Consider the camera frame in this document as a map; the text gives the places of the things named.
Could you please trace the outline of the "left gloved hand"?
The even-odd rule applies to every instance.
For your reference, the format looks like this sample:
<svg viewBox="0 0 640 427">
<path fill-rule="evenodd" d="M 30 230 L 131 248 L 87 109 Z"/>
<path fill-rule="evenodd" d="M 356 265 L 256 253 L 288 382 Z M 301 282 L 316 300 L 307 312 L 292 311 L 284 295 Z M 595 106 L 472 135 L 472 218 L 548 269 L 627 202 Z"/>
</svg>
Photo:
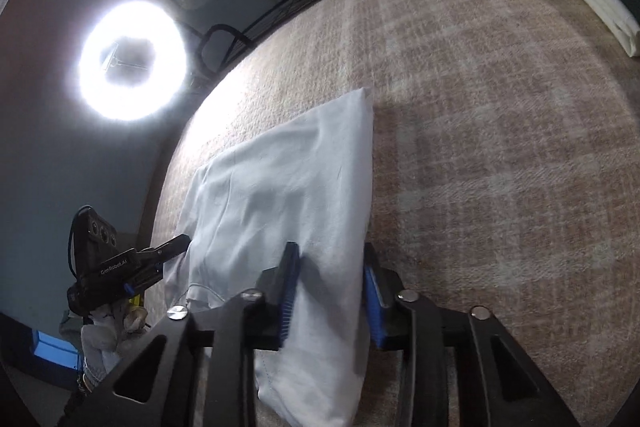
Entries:
<svg viewBox="0 0 640 427">
<path fill-rule="evenodd" d="M 80 330 L 82 381 L 89 391 L 102 383 L 145 334 L 147 318 L 148 311 L 129 300 L 104 305 L 90 313 L 91 323 Z"/>
</svg>

